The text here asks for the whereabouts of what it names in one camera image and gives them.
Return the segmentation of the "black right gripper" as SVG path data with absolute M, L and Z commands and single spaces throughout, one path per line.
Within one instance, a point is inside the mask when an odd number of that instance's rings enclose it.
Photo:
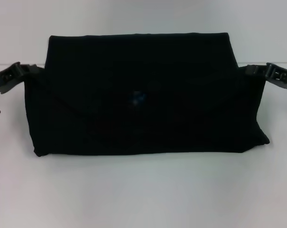
M 267 70 L 270 68 L 276 68 L 275 70 L 275 78 L 271 78 L 266 75 Z M 249 78 L 249 79 L 257 79 L 257 80 L 277 80 L 279 82 L 279 86 L 287 89 L 287 69 L 277 66 L 273 63 L 266 64 L 247 64 L 244 66 L 240 66 L 239 69 L 243 69 L 244 71 L 239 71 L 240 75 Z

